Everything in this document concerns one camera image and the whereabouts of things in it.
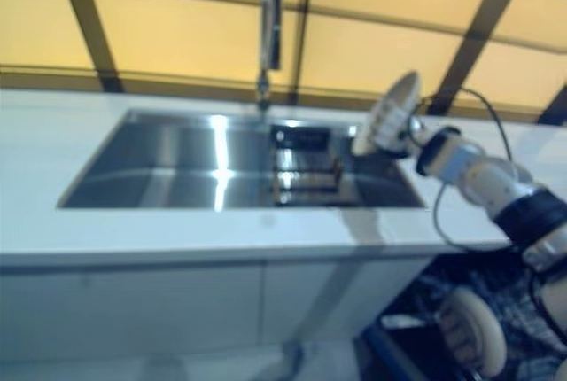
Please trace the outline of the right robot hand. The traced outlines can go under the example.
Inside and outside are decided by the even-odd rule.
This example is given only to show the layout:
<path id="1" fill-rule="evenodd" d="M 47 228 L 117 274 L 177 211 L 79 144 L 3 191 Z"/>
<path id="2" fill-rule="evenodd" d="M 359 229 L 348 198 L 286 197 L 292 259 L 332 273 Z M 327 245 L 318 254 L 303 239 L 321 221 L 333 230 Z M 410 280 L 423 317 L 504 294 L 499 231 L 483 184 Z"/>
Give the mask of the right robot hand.
<path id="1" fill-rule="evenodd" d="M 403 105 L 382 98 L 370 113 L 369 140 L 379 152 L 392 159 L 416 157 L 429 142 L 434 130 L 428 128 L 417 114 L 423 100 Z"/>

